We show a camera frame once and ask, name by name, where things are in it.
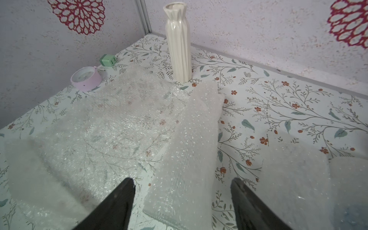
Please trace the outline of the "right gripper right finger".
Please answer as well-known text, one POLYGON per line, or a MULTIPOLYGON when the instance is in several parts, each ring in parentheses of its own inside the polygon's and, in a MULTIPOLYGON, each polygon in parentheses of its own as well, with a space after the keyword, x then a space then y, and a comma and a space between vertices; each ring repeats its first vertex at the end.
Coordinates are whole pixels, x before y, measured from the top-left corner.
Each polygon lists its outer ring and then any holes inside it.
POLYGON ((234 178, 231 183, 231 195, 239 230, 290 230, 246 183, 234 178))

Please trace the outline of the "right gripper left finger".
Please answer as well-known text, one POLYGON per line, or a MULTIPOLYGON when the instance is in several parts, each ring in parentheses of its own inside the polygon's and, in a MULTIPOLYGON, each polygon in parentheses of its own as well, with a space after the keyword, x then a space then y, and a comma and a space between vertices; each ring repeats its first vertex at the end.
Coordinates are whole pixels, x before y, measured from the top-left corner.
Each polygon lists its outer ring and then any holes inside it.
POLYGON ((127 230, 136 187, 125 178, 74 230, 127 230))

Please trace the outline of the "cream ribbed ceramic vase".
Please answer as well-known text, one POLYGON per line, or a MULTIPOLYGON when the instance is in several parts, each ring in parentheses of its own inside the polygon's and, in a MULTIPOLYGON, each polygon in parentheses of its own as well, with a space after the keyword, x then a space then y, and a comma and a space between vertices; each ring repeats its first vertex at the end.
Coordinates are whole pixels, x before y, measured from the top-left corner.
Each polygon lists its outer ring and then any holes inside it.
POLYGON ((167 16, 166 37, 174 79, 186 83, 192 79, 190 28, 186 18, 187 4, 173 2, 163 8, 167 16))

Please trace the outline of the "bubble wrapped purple vase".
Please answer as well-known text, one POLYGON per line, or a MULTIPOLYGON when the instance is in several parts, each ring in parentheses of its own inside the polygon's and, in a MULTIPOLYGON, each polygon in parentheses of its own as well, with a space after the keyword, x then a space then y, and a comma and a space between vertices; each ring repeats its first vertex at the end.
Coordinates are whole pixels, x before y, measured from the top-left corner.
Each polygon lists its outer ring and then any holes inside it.
POLYGON ((368 161, 336 157, 330 161, 333 189, 333 228, 368 228, 368 161))

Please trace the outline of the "lilac tape roll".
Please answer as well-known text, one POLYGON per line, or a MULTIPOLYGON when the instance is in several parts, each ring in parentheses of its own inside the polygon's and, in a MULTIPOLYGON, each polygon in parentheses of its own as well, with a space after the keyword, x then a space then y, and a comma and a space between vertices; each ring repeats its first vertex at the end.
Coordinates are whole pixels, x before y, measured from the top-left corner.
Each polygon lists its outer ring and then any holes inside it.
POLYGON ((72 85, 79 91, 87 92, 98 87, 102 77, 97 67, 84 67, 71 76, 72 85))

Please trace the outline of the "green cube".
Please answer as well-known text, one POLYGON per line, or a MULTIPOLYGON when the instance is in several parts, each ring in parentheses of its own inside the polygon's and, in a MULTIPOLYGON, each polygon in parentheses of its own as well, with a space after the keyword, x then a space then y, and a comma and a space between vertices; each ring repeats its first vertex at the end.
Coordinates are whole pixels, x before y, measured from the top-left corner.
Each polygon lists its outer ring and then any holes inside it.
POLYGON ((104 54, 99 61, 102 66, 113 67, 117 62, 117 58, 115 55, 104 54))

